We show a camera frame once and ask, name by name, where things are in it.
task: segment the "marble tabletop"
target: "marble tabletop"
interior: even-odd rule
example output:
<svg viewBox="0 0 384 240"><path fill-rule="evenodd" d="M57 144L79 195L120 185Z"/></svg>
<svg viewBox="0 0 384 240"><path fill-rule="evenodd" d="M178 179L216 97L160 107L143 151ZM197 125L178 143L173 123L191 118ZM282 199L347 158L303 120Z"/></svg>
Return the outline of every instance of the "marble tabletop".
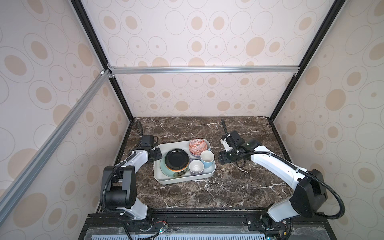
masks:
<svg viewBox="0 0 384 240"><path fill-rule="evenodd" d="M215 154L212 177L161 185L153 176L153 163L136 173L137 197L151 208L166 207L266 207L291 195L284 181L260 165L247 161L241 169L233 163L220 165L218 153L224 130L219 117L139 117L144 134L157 135L159 144L204 138ZM244 140L255 138L282 156L281 149L264 117L224 117L228 131L236 130ZM133 127L123 159L139 140Z"/></svg>

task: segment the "wallpaper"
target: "wallpaper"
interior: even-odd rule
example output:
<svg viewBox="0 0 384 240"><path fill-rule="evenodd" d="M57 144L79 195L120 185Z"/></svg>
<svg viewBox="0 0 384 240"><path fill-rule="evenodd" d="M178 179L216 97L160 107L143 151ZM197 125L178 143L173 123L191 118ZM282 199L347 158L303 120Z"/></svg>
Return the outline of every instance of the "wallpaper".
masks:
<svg viewBox="0 0 384 240"><path fill-rule="evenodd" d="M0 196L101 67L66 0L0 1Z"/></svg>
<svg viewBox="0 0 384 240"><path fill-rule="evenodd" d="M134 116L270 116L293 73L117 74Z"/></svg>
<svg viewBox="0 0 384 240"><path fill-rule="evenodd" d="M333 0L83 0L112 66L298 65Z"/></svg>
<svg viewBox="0 0 384 240"><path fill-rule="evenodd" d="M384 236L383 63L384 1L349 1L275 121L293 162L343 199L338 240ZM335 214L328 196L321 210Z"/></svg>
<svg viewBox="0 0 384 240"><path fill-rule="evenodd" d="M128 119L107 80L0 228L0 240L77 240Z"/></svg>

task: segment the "ventilation grille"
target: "ventilation grille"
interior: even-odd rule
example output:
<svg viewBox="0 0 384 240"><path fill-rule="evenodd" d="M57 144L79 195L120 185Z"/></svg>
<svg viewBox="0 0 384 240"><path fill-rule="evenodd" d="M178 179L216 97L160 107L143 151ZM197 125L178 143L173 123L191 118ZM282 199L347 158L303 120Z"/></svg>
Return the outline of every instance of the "ventilation grille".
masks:
<svg viewBox="0 0 384 240"><path fill-rule="evenodd" d="M133 236L133 240L150 237L140 234ZM127 235L92 235L92 240L129 240ZM160 235L155 240L266 240L261 233L242 234L173 234L172 236Z"/></svg>

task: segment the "white cup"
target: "white cup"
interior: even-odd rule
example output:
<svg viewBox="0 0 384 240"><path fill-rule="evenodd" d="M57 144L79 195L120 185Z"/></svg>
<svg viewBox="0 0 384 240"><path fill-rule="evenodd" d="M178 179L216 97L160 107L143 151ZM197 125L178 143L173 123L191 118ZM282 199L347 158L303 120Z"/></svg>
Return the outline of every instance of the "white cup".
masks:
<svg viewBox="0 0 384 240"><path fill-rule="evenodd" d="M201 153L200 158L204 164L204 168L209 168L214 162L215 155L213 152L205 150Z"/></svg>
<svg viewBox="0 0 384 240"><path fill-rule="evenodd" d="M189 170L191 171L191 176L202 174L204 170L204 164L198 159L193 160L189 164Z"/></svg>

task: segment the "rectangular tray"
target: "rectangular tray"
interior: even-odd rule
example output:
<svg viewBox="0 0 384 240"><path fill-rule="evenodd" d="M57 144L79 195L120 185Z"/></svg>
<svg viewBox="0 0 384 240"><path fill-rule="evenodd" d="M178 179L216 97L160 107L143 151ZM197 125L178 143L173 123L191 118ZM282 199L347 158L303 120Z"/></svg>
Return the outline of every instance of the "rectangular tray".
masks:
<svg viewBox="0 0 384 240"><path fill-rule="evenodd" d="M211 144L209 144L208 140L206 140L206 139L203 139L203 140L207 143L208 149L210 149ZM182 142L164 143L164 144L158 145L157 147L160 148L160 151L161 151L161 154L163 155L163 157L165 157L167 152L171 151L172 149L180 148L180 149L183 149L184 151L186 151L191 159L193 159L193 160L199 159L197 157L192 156L191 153L189 152L189 143L190 142L191 142L191 140L182 141ZM167 175L165 175L161 171L160 161L161 160L157 160L154 162L153 176L162 185L176 183L176 182L185 182L185 181L197 180L197 179L202 179L202 178L208 178L208 177L211 177L216 170L216 163L214 160L212 166L210 166L208 168L204 168L203 173L200 175L191 176L191 172L188 171L186 174L184 174L181 177L168 177Z"/></svg>

